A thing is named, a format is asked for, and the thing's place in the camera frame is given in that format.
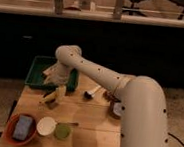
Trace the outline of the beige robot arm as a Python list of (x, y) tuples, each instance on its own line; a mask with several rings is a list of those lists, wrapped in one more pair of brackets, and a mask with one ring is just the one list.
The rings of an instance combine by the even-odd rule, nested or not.
[(83, 58), (75, 45), (62, 45), (55, 50), (57, 62), (45, 80), (60, 86), (77, 69), (121, 101), (121, 147), (168, 147), (167, 106), (162, 87), (153, 78), (129, 76)]

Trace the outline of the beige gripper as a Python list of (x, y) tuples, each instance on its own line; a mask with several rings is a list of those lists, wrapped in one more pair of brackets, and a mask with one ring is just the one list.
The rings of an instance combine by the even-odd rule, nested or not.
[(64, 64), (61, 63), (55, 63), (51, 65), (49, 68), (46, 70), (42, 71), (42, 73), (46, 76), (46, 79), (43, 80), (43, 84), (50, 84), (53, 83), (56, 86), (60, 86), (58, 88), (59, 90), (59, 96), (66, 96), (66, 85), (70, 73), (72, 72), (72, 68), (69, 66), (65, 66)]

